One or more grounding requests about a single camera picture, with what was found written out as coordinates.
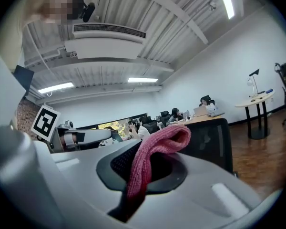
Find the ceiling duct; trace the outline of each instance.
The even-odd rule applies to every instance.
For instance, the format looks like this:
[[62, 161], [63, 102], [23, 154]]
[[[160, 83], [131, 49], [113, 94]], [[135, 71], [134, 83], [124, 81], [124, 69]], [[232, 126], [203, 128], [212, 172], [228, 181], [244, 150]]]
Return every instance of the ceiling duct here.
[[108, 23], [75, 24], [72, 33], [75, 39], [65, 41], [65, 47], [79, 59], [136, 59], [146, 39], [143, 31]]

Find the ceiling beam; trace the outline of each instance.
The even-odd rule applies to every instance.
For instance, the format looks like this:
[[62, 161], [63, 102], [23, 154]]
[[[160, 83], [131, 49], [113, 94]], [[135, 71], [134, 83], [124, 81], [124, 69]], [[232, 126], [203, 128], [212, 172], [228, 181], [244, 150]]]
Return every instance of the ceiling beam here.
[[184, 10], [182, 10], [172, 0], [152, 0], [152, 1], [160, 4], [161, 6], [169, 10], [171, 13], [176, 15], [184, 23], [187, 23], [187, 26], [193, 30], [193, 32], [204, 42], [204, 44], [208, 44], [207, 38], [205, 37], [201, 29], [197, 26], [197, 24], [191, 19], [190, 16], [188, 16], [185, 13]]
[[83, 98], [99, 97], [112, 94], [123, 94], [132, 92], [158, 92], [162, 86], [141, 86], [137, 83], [114, 84], [107, 86], [90, 86], [83, 88], [72, 88], [65, 92], [53, 92], [51, 97], [45, 97], [36, 101], [36, 104], [57, 104]]
[[[120, 58], [89, 58], [89, 59], [77, 59], [77, 58], [62, 58], [47, 62], [49, 68], [52, 71], [60, 71], [64, 69], [80, 68], [80, 67], [94, 67], [100, 65], [110, 65], [110, 66], [129, 66], [132, 67], [133, 64], [144, 64], [153, 68], [157, 68], [162, 71], [174, 72], [174, 69], [170, 64], [153, 60], [136, 58], [136, 59], [120, 59]], [[40, 77], [45, 73], [48, 73], [48, 69], [44, 67], [43, 64], [37, 65], [30, 68], [35, 72], [34, 78]]]

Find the white ceiling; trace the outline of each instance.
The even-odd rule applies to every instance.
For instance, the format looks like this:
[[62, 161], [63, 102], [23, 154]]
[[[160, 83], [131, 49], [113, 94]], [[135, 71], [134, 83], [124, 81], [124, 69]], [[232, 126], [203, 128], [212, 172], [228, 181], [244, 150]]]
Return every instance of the white ceiling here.
[[[228, 20], [222, 0], [84, 0], [96, 9], [89, 22], [113, 23], [146, 32], [137, 59], [77, 59], [66, 52], [64, 42], [73, 37], [72, 24], [28, 25], [30, 33], [51, 73], [41, 61], [25, 30], [25, 67], [35, 71], [30, 94], [38, 104], [54, 104], [81, 97], [125, 91], [159, 91], [174, 71], [218, 39], [263, 4], [259, 0], [233, 0], [235, 17]], [[211, 11], [209, 2], [216, 4]], [[128, 84], [129, 77], [158, 78], [156, 84]], [[51, 97], [36, 90], [72, 81], [77, 89], [53, 92]]]

